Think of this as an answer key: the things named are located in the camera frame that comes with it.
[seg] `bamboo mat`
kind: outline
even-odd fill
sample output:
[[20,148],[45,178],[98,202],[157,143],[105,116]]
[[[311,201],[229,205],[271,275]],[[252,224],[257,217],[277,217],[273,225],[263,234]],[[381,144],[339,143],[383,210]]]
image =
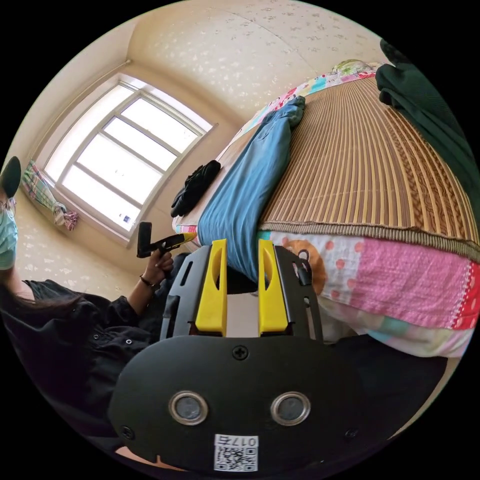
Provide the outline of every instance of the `bamboo mat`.
[[307,96],[290,155],[259,230],[374,237],[480,261],[458,180],[420,133],[379,101],[375,78]]

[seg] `hand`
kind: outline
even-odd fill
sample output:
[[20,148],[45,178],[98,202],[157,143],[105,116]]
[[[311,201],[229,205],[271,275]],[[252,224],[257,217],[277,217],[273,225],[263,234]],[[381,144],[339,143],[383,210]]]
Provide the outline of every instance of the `hand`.
[[170,252],[161,255],[159,250],[155,250],[148,259],[142,277],[152,285],[158,285],[165,278],[165,272],[170,272],[173,267],[174,261]]

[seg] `long dark hair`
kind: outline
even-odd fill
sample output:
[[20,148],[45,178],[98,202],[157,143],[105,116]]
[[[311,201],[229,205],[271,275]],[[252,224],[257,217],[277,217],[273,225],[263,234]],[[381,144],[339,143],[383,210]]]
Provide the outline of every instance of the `long dark hair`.
[[0,298],[13,307],[20,314],[52,314],[62,315],[70,312],[77,303],[83,298],[83,295],[77,293],[74,295],[65,295],[55,299],[31,300],[23,298],[12,293],[4,284],[0,282]]

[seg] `dark green cloth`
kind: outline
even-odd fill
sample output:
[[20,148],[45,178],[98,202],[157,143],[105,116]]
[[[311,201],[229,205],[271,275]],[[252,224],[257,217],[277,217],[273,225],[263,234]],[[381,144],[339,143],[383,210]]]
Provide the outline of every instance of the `dark green cloth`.
[[376,72],[380,101],[398,110],[436,150],[457,177],[480,227],[480,172],[454,114],[420,70],[385,40],[380,47],[395,66]]

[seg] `bracelet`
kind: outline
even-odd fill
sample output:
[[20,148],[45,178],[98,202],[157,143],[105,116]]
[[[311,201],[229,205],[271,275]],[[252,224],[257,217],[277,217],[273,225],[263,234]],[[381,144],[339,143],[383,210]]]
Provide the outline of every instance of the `bracelet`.
[[143,275],[140,275],[140,280],[145,284],[148,285],[151,289],[155,288],[155,285],[153,283],[150,283],[149,281],[144,279]]

